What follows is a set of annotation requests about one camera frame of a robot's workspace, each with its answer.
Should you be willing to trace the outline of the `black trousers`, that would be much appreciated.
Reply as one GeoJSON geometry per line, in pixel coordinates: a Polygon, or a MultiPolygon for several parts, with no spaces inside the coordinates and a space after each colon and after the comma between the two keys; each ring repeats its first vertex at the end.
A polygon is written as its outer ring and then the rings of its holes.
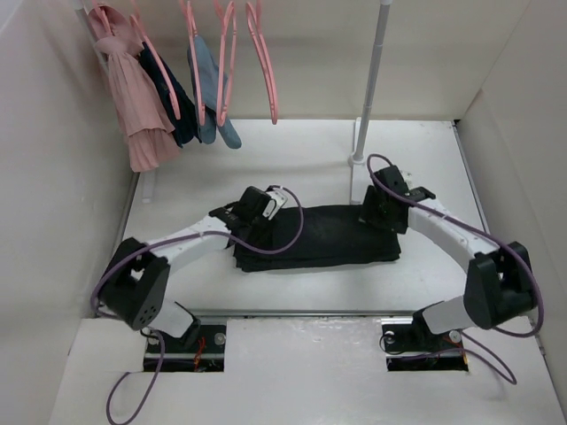
{"type": "Polygon", "coordinates": [[[234,249],[236,266],[246,273],[366,265],[400,258],[398,235],[361,221],[360,205],[320,205],[305,208],[300,234],[296,207],[284,208],[265,229],[256,228],[248,243],[258,249],[274,251],[293,237],[298,240],[288,250],[265,255],[238,244],[234,249]]]}

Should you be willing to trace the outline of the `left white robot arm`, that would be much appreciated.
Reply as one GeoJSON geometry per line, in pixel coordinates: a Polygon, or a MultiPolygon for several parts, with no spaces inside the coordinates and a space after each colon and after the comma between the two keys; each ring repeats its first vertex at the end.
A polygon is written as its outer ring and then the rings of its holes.
{"type": "Polygon", "coordinates": [[[253,227],[267,226],[288,197],[272,186],[247,188],[234,203],[213,209],[197,223],[153,242],[134,237],[118,246],[97,290],[97,307],[134,331],[156,330],[176,350],[186,352],[198,340],[200,320],[166,298],[169,278],[205,255],[222,251],[231,238],[243,241],[253,227]]]}

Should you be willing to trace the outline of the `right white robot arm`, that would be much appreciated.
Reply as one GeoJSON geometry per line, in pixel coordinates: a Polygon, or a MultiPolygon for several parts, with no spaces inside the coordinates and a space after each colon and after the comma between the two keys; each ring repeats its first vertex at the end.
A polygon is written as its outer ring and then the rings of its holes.
{"type": "Polygon", "coordinates": [[[425,236],[465,273],[461,296],[427,305],[408,325],[391,329],[396,349],[435,351],[440,338],[453,331],[495,329],[538,306],[540,294],[522,244],[500,242],[456,219],[428,189],[411,189],[396,166],[370,178],[361,220],[398,235],[413,230],[425,236]]]}

